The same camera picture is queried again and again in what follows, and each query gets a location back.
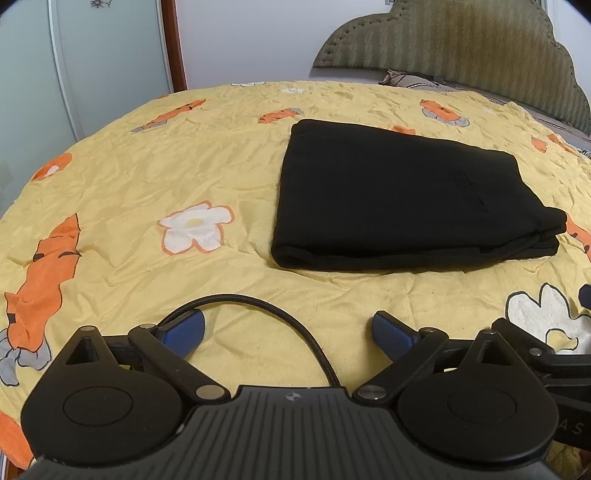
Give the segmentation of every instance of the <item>white wall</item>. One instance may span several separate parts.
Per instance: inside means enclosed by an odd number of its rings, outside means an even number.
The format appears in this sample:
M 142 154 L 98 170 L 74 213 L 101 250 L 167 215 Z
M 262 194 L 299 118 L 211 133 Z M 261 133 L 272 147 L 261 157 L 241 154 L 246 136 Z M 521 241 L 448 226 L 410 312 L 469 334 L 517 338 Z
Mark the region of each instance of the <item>white wall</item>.
M 591 103 L 591 23 L 566 0 L 547 0 L 556 40 L 566 47 L 574 74 Z
M 346 21 L 388 12 L 384 0 L 177 0 L 189 88 L 309 79 L 316 54 Z M 312 78 L 330 77 L 322 69 Z M 345 79 L 342 69 L 338 78 Z M 383 72 L 348 79 L 377 82 Z

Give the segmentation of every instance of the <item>metal screw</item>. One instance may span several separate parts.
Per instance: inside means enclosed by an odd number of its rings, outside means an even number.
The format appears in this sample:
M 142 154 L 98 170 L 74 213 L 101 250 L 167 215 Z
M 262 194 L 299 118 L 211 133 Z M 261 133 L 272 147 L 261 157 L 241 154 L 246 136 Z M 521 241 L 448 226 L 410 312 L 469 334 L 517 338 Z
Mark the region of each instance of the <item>metal screw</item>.
M 379 385 L 363 385 L 357 389 L 357 395 L 365 400 L 381 400 L 386 396 L 386 390 Z
M 195 390 L 195 395 L 202 400 L 218 400 L 225 393 L 226 391 L 219 385 L 201 385 L 201 387 Z

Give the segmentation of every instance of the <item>orange fish print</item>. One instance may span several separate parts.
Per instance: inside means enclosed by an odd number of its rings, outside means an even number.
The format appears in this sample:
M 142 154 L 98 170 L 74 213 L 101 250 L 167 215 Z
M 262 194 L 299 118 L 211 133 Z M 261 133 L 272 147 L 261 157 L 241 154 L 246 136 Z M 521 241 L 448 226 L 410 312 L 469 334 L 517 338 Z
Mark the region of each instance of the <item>orange fish print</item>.
M 423 107 L 423 114 L 426 117 L 439 120 L 448 125 L 455 125 L 456 127 L 467 127 L 470 125 L 466 117 L 458 115 L 453 110 L 441 106 L 433 100 L 421 100 L 421 106 Z
M 23 470 L 29 468 L 33 460 L 33 453 L 19 424 L 1 411 L 0 450 L 15 466 Z
M 546 153 L 548 151 L 548 144 L 536 137 L 531 137 L 531 144 L 538 152 Z
M 45 165 L 43 165 L 37 172 L 33 175 L 31 181 L 39 181 L 46 179 L 47 177 L 51 177 L 55 172 L 59 170 L 63 170 L 66 168 L 70 162 L 72 161 L 72 154 L 71 153 L 62 153 L 59 157 L 50 160 Z
M 160 127 L 162 125 L 166 125 L 166 123 L 171 118 L 174 118 L 178 114 L 183 113 L 183 112 L 190 112 L 195 107 L 198 107 L 199 105 L 202 105 L 204 103 L 205 103 L 205 100 L 195 100 L 194 102 L 188 103 L 187 105 L 183 105 L 178 108 L 175 108 L 174 110 L 171 110 L 169 112 L 166 112 L 166 113 L 163 113 L 162 115 L 157 116 L 154 120 L 152 120 L 151 122 L 148 122 L 145 125 L 142 125 L 141 127 L 134 128 L 132 130 L 132 132 L 133 133 L 143 132 L 144 130 L 148 130 L 153 127 Z
M 572 148 L 570 148 L 566 143 L 564 143 L 561 139 L 559 139 L 555 134 L 548 135 L 548 138 L 550 139 L 550 141 L 552 143 L 559 145 L 560 147 L 562 147 L 562 149 L 566 150 L 567 152 L 572 153 L 573 155 L 577 154 L 577 152 L 575 152 Z
M 576 223 L 573 222 L 570 215 L 566 215 L 566 232 L 573 238 L 576 238 L 583 244 L 583 252 L 587 254 L 587 258 L 591 261 L 591 235 L 587 230 L 582 229 Z
M 278 112 L 271 112 L 271 113 L 266 113 L 265 115 L 263 115 L 262 117 L 259 118 L 259 123 L 260 124 L 270 124 L 271 122 L 277 122 L 278 120 L 281 120 L 282 118 L 287 118 L 287 117 L 295 117 L 296 115 L 303 115 L 304 112 L 302 112 L 299 108 L 284 108 L 283 110 L 279 110 Z
M 68 217 L 41 240 L 18 292 L 6 292 L 8 328 L 0 332 L 0 380 L 18 385 L 16 363 L 42 370 L 51 360 L 45 326 L 61 308 L 60 284 L 74 278 L 80 254 L 78 216 Z
M 391 129 L 392 132 L 398 132 L 399 134 L 416 135 L 417 131 L 414 128 L 406 128 L 402 125 L 394 125 Z

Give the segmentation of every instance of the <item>blue finger pad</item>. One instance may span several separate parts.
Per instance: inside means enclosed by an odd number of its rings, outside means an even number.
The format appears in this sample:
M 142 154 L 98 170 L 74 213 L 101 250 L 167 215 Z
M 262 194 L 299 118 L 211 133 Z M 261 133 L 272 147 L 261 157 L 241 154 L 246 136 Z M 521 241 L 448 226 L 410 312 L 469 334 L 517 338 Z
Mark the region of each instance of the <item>blue finger pad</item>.
M 204 335 L 205 317 L 199 309 L 181 315 L 160 327 L 156 333 L 156 337 L 180 358 L 195 350 Z
M 412 328 L 387 312 L 376 312 L 371 322 L 374 343 L 395 362 L 407 353 L 421 337 Z

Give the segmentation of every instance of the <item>logo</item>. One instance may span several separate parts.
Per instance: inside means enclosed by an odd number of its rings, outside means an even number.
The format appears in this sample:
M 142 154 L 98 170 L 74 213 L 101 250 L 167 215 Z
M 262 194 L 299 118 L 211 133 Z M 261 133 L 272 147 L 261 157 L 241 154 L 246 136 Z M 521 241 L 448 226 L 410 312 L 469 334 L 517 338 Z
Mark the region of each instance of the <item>logo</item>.
M 288 393 L 285 397 L 289 401 L 296 402 L 301 398 L 301 395 L 296 392 L 291 392 L 291 393 Z

